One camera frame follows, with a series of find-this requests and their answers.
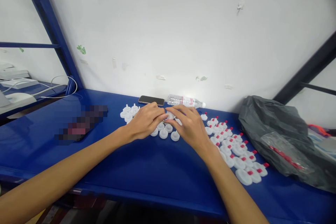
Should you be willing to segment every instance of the peeling paint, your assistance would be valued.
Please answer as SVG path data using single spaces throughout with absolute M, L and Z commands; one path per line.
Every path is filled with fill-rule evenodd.
M 156 78 L 164 81 L 166 80 L 166 78 L 163 75 L 157 75 Z
M 82 45 L 78 45 L 77 46 L 77 49 L 82 53 L 82 54 L 86 54 L 86 50 L 85 50 L 85 47 L 82 46 Z

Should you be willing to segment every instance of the green sticker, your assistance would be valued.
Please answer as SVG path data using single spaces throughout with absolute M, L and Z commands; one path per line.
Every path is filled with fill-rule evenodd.
M 82 54 L 86 54 L 86 50 L 85 47 L 82 45 L 77 46 L 77 49 L 82 53 Z

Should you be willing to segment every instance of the blue table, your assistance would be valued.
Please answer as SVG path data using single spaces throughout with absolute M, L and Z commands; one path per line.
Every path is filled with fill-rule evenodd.
M 119 114 L 126 103 L 139 105 L 136 97 L 81 90 L 0 127 L 0 180 L 22 183 L 125 125 Z M 108 116 L 82 142 L 55 145 L 54 134 L 79 115 L 81 105 L 107 105 Z M 198 111 L 207 111 L 209 118 L 228 120 L 233 132 L 240 132 L 238 114 Z M 256 157 L 264 162 L 258 154 Z M 334 195 L 284 177 L 272 167 L 268 173 L 261 183 L 245 188 L 271 223 L 331 222 Z M 149 136 L 123 146 L 80 180 L 72 192 L 104 194 L 112 200 L 141 201 L 227 219 L 204 162 L 182 139 L 173 142 L 170 137 Z
M 47 83 L 47 82 L 40 82 L 40 83 L 45 84 L 47 86 L 50 86 L 50 83 Z M 8 89 L 7 87 L 2 86 L 1 83 L 0 83 L 0 91 L 3 92 L 7 89 Z M 24 88 L 21 88 L 21 89 L 12 88 L 12 89 L 8 90 L 5 93 L 5 95 L 9 95 L 9 94 L 13 94 L 13 93 L 27 93 L 27 94 L 33 95 L 33 94 L 39 93 L 39 92 L 41 92 L 42 90 L 45 90 L 45 89 L 48 89 L 48 88 L 44 85 L 34 85 L 34 86 L 24 87 Z M 40 96 L 45 96 L 45 97 L 61 96 L 62 94 L 65 93 L 66 89 L 67 89 L 67 86 L 60 86 L 60 87 L 56 87 L 54 89 L 48 90 L 48 91 L 46 91 L 46 92 L 44 92 L 44 93 L 35 97 L 37 102 L 29 104 L 29 105 L 21 107 L 21 108 L 17 108 L 17 109 L 8 111 L 8 112 L 3 113 L 3 114 L 0 114 L 0 118 L 4 118 L 4 117 L 10 116 L 10 115 L 13 115 L 17 112 L 28 109 L 28 108 L 30 108 L 32 106 L 35 106 L 35 105 L 37 105 L 41 102 L 44 102 L 48 99 L 48 98 L 40 98 Z

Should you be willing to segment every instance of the white device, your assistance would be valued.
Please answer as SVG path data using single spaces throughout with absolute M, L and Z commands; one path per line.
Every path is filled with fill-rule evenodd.
M 2 106 L 3 103 L 5 104 L 6 100 L 9 102 L 9 104 Z M 34 102 L 36 102 L 36 99 L 30 94 L 13 93 L 5 96 L 2 92 L 0 92 L 0 114 L 6 113 L 16 108 L 24 107 Z
M 29 77 L 27 70 L 19 70 L 17 68 L 0 69 L 0 79 L 11 80 L 14 78 L 27 78 Z
M 7 80 L 5 82 L 1 82 L 2 86 L 6 88 L 11 87 L 14 89 L 26 88 L 26 87 L 34 86 L 38 84 L 39 82 L 37 80 L 27 79 L 27 78 L 14 78 L 14 79 L 11 79 L 10 81 Z

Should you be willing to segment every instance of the white plastic cap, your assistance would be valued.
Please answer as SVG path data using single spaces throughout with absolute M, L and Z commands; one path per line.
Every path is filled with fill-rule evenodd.
M 166 129 L 162 129 L 162 130 L 160 130 L 159 136 L 160 136 L 162 139 L 166 139 L 166 138 L 168 137 L 168 131 L 167 131 Z
M 174 131 L 170 134 L 170 138 L 176 142 L 180 139 L 180 134 L 177 131 Z
M 154 132 L 151 134 L 152 137 L 156 137 L 158 135 L 159 131 L 157 128 L 155 128 Z
M 171 133 L 173 131 L 173 126 L 171 126 L 170 124 L 167 124 L 164 128 L 168 133 Z

